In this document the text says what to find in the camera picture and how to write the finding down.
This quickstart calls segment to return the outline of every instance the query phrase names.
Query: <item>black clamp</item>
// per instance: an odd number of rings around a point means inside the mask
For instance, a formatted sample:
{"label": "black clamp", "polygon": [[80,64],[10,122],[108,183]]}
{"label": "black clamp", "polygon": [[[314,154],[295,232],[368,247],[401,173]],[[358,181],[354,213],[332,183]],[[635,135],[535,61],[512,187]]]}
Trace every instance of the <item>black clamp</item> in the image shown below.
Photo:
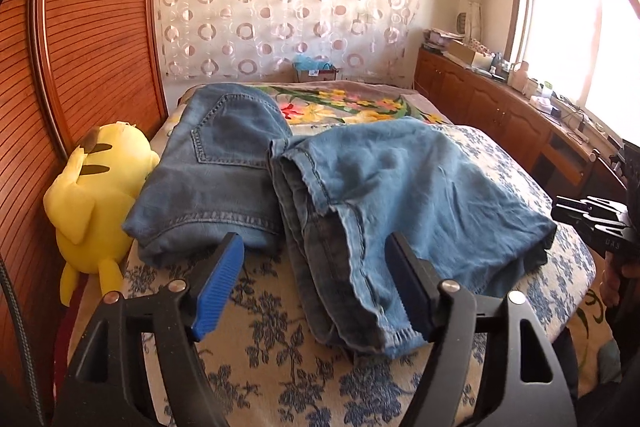
{"label": "black clamp", "polygon": [[69,365],[52,427],[161,427],[149,391],[143,333],[156,337],[176,425],[228,427],[194,343],[218,323],[244,261],[238,234],[155,295],[102,298]]}
{"label": "black clamp", "polygon": [[497,299],[440,280],[397,233],[386,240],[385,258],[412,327],[434,342],[401,427],[453,425],[475,333],[487,333],[487,343],[476,407],[464,425],[576,425],[556,354],[523,293]]}
{"label": "black clamp", "polygon": [[[572,225],[580,238],[601,257],[614,254],[613,268],[620,271],[628,261],[640,261],[640,236],[633,226],[625,204],[588,196],[571,200],[558,196],[551,207],[551,218]],[[634,305],[636,279],[620,278],[622,299],[615,309],[619,322]]]}

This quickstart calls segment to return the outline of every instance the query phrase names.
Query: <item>denim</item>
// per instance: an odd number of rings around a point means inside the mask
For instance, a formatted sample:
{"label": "denim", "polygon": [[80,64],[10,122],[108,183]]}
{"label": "denim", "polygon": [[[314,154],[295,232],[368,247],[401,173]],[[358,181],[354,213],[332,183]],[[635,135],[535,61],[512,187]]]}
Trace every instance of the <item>denim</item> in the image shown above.
{"label": "denim", "polygon": [[398,357],[424,344],[385,264],[390,233],[443,279],[503,296],[546,263],[556,231],[414,118],[274,140],[269,167],[312,333],[365,353]]}
{"label": "denim", "polygon": [[217,246],[227,232],[249,250],[276,253],[282,220],[266,155],[270,141],[290,136],[278,106],[255,87],[197,90],[124,222],[140,259],[165,267]]}

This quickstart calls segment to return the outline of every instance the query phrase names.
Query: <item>bed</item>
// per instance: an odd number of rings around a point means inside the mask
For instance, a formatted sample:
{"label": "bed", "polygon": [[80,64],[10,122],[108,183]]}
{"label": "bed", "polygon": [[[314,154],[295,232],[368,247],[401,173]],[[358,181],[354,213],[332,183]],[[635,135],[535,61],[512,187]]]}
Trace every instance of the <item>bed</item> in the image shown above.
{"label": "bed", "polygon": [[[453,126],[425,97],[413,90],[336,81],[260,84],[279,105],[293,134],[316,134],[348,125],[410,116],[439,126],[492,180],[525,203],[549,213],[551,201],[540,186],[481,131]],[[162,153],[195,88],[178,101],[152,148]],[[143,264],[133,244],[124,266],[127,298],[155,292],[184,277],[189,264],[161,271]],[[550,339],[558,336],[587,292],[595,270],[591,254],[573,229],[558,226],[548,263],[524,277],[517,289],[531,302]],[[69,334],[70,357],[97,301],[89,279]],[[149,382],[158,419],[174,425],[164,394],[152,335],[143,338]],[[468,382],[457,420],[476,402],[485,339],[476,335]],[[421,377],[430,346],[396,360],[361,357],[315,342],[302,312],[285,251],[275,258],[247,256],[216,331],[198,344],[207,378],[229,425],[353,427],[398,425]]]}

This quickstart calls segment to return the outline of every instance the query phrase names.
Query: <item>yellow plush toy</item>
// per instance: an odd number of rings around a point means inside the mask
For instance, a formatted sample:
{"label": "yellow plush toy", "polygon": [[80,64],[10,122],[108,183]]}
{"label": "yellow plush toy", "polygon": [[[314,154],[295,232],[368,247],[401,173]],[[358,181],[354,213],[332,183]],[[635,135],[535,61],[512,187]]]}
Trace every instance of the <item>yellow plush toy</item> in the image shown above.
{"label": "yellow plush toy", "polygon": [[60,300],[69,306],[79,272],[97,273],[104,295],[120,290],[118,263],[132,238],[122,224],[160,158],[145,135],[128,123],[95,128],[73,151],[44,196],[66,265]]}

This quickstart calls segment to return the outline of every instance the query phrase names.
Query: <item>window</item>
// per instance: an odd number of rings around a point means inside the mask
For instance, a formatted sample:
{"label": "window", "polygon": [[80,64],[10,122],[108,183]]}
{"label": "window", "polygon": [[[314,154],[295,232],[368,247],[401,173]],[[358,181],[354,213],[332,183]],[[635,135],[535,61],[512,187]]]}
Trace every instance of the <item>window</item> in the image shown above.
{"label": "window", "polygon": [[640,144],[640,20],[629,0],[514,0],[507,56]]}

